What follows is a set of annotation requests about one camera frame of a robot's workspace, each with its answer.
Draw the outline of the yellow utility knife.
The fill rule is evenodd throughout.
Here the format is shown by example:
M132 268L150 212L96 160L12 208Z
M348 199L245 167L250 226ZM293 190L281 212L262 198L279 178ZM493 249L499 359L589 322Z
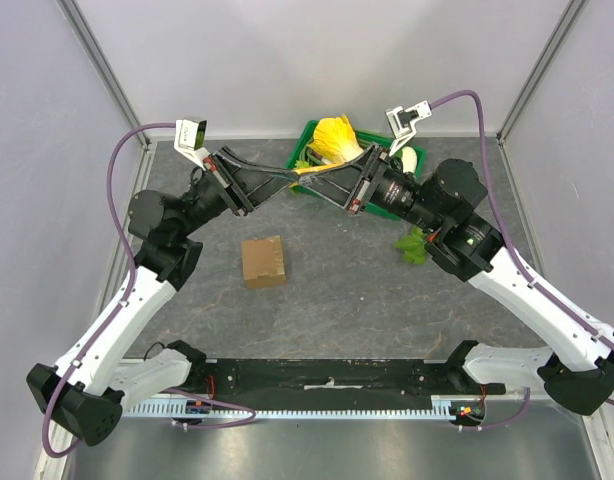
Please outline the yellow utility knife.
M306 167L306 168L295 168L292 170L292 172L296 174L297 182L301 183L303 178L305 179L310 178L317 174L331 170L332 168L333 168L332 165L318 165L318 166L311 166L311 167Z

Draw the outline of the brown cardboard express box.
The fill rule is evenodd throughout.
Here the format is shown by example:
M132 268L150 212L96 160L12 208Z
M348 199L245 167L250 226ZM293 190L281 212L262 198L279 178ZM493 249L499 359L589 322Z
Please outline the brown cardboard express box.
M241 242L242 268L248 289L284 285L287 281L279 235Z

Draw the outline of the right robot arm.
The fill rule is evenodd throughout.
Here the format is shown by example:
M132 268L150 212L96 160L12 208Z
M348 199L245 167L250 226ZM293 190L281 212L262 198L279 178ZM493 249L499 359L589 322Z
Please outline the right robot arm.
M444 371L452 391L468 393L478 384L544 391L585 416L610 399L614 327L567 299L476 213L487 188L472 163L446 159L417 183L373 144L352 161L297 174L299 185L352 214L374 204L420 228L436 265L499 302L543 340L538 349L464 342Z

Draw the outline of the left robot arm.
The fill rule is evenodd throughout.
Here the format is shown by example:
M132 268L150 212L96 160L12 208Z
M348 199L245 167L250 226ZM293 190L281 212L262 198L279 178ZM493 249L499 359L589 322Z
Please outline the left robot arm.
M57 424L77 442L104 441L122 414L179 387L195 393L206 382L204 354L178 340L127 370L118 365L129 347L194 272L203 245L190 236L223 212L253 212L298 179L290 169L257 165L227 147L203 152L187 191L143 190L129 205L129 230L140 240L130 253L120 289L87 332L53 365L35 365L26 382L44 413L44 431Z

